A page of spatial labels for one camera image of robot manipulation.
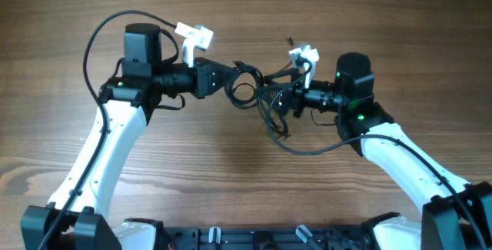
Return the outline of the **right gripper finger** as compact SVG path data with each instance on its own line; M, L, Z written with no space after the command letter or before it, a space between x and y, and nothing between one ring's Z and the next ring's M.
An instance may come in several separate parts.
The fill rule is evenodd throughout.
M275 72L270 75L265 75L264 76L264 83L266 85L277 85L278 82L276 82L276 79L278 78L283 78L283 77L291 77L291 82L293 82L296 78L301 76L300 70L296 68L289 68L285 70L280 70L278 72Z
M256 89L257 103L259 105L262 105L263 102L271 103L274 100L274 98L278 95L278 97L274 101L274 105L282 106L283 90L284 90L283 84L260 86Z

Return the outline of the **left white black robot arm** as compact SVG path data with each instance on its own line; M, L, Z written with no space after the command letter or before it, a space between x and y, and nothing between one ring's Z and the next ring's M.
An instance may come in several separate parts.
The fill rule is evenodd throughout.
M190 93L204 98L236 77L226 65L196 58L213 32L203 25L175 26L184 37L170 58L161 57L161 37L172 34L154 24L127 25L124 56L100 88L91 132L70 172L44 207L29 206L21 220L27 249L166 249L171 245L160 221L130 218L108 224L115 186L127 157L148 127L163 96Z

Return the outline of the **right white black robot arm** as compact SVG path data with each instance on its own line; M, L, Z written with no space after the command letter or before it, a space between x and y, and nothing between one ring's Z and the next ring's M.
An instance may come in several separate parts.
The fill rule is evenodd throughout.
M271 113L300 117L305 108L335 113L342 145L389 175L419 209L420 222L388 213L368 223L375 249L489 249L491 247L491 185L472 185L434 161L404 133L374 100L370 59L343 54L333 82L317 81L317 59L291 56L294 67L264 78L257 97Z

